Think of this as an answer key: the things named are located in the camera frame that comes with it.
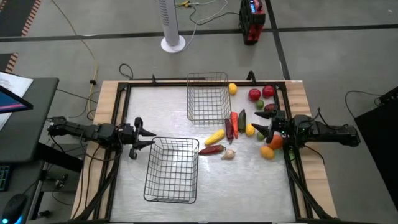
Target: keyboard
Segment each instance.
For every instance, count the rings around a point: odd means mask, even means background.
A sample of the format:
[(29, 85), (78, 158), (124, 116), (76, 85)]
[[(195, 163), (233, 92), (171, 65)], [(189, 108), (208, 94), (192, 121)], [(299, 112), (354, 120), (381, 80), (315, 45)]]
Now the keyboard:
[(8, 183), (10, 181), (11, 167), (0, 164), (0, 192), (7, 191)]

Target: concrete floor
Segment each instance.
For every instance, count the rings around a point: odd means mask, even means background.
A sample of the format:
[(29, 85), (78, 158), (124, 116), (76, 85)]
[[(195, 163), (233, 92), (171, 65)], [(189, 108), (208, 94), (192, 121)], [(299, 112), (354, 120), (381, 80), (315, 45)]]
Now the concrete floor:
[[(160, 32), (156, 0), (57, 1), (79, 34)], [(238, 0), (229, 0), (225, 11), (237, 12)], [(222, 1), (197, 7), (195, 18), (217, 11)], [(278, 27), (314, 27), (398, 24), (397, 1), (273, 0)], [(192, 30), (190, 9), (178, 9), (180, 30)], [(238, 17), (228, 15), (199, 29), (236, 29)], [(270, 27), (267, 18), (266, 27)], [(44, 0), (28, 36), (73, 35), (66, 20), (49, 0)], [(345, 104), (348, 90), (383, 94), (398, 84), (398, 30), (355, 30), (281, 33), (280, 38), (294, 80), (303, 80), (315, 114), (317, 107), (329, 123), (354, 124)], [(271, 33), (263, 33), (255, 46), (245, 46), (239, 34), (198, 35), (180, 54), (160, 49), (160, 37), (89, 40), (99, 63), (102, 80), (124, 80), (120, 63), (128, 63), (135, 78), (186, 77), (190, 72), (226, 72), (229, 78), (245, 78), (253, 70), (257, 78), (283, 79)], [(77, 40), (0, 43), (0, 53), (19, 53), (14, 72), (24, 77), (59, 77), (59, 88), (88, 94), (93, 62)], [(49, 116), (79, 114), (84, 100), (57, 93)], [(373, 98), (353, 95), (354, 114), (370, 110)], [(74, 119), (89, 124), (84, 116)], [(44, 134), (42, 142), (47, 141)], [(60, 138), (61, 143), (77, 142)], [(398, 213), (364, 143), (357, 148), (322, 144), (326, 171), (339, 218), (348, 221), (396, 223)], [(63, 205), (46, 197), (43, 208)], [(59, 213), (58, 220), (69, 217)]]

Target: red pepper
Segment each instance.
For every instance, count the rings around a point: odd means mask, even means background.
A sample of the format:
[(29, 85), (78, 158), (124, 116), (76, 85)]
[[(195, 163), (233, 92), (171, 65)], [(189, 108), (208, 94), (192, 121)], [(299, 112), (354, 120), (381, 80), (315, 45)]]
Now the red pepper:
[(231, 113), (232, 127), (234, 128), (235, 138), (238, 138), (238, 114), (236, 112)]
[(225, 119), (225, 133), (228, 141), (232, 142), (234, 139), (234, 130), (232, 129), (232, 124), (229, 119)]
[(210, 154), (217, 154), (219, 152), (222, 152), (225, 149), (223, 145), (217, 145), (217, 146), (208, 146), (201, 151), (199, 151), (199, 155), (210, 155)]

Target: computer screen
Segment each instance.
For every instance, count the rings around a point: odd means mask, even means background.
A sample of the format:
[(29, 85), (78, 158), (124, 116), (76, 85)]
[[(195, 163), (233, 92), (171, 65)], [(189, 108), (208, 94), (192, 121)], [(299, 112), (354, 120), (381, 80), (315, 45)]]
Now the computer screen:
[(32, 109), (33, 106), (21, 97), (0, 86), (0, 114)]

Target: red chili pepper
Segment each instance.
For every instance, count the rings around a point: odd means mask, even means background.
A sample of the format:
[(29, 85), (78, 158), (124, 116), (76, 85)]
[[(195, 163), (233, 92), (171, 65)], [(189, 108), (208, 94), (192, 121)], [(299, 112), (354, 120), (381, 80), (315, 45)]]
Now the red chili pepper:
[(234, 139), (234, 130), (232, 129), (232, 124), (229, 119), (225, 119), (225, 133), (228, 141), (232, 142)]
[(208, 146), (201, 151), (199, 151), (199, 155), (210, 155), (210, 154), (216, 154), (221, 151), (223, 151), (225, 147), (223, 145), (217, 145), (217, 146)]

